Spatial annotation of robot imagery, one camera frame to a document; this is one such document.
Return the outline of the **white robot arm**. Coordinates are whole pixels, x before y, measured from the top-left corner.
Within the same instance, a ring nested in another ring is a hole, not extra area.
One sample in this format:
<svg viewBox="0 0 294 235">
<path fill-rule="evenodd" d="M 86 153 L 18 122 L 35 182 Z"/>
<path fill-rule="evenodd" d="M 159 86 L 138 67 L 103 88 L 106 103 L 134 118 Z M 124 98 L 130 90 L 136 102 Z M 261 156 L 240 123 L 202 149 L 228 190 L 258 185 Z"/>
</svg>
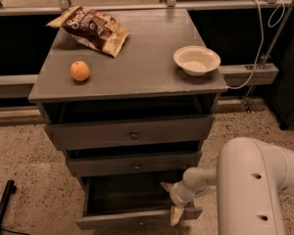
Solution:
<svg viewBox="0 0 294 235">
<path fill-rule="evenodd" d="M 162 186 L 170 194 L 172 226 L 194 199 L 216 191 L 219 235 L 286 235 L 278 195 L 294 195 L 294 151 L 233 138 L 215 168 L 191 167 Z"/>
</svg>

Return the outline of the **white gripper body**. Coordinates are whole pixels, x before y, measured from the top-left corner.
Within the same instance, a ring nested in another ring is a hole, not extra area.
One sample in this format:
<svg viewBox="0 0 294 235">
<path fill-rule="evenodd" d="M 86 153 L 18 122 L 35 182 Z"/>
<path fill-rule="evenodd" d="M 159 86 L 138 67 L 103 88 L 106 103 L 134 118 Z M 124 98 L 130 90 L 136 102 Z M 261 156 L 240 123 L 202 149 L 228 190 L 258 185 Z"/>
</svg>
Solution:
<svg viewBox="0 0 294 235">
<path fill-rule="evenodd" d="M 195 191 L 187 187 L 183 181 L 178 181 L 170 187 L 170 197 L 176 207 L 184 207 L 194 199 Z"/>
</svg>

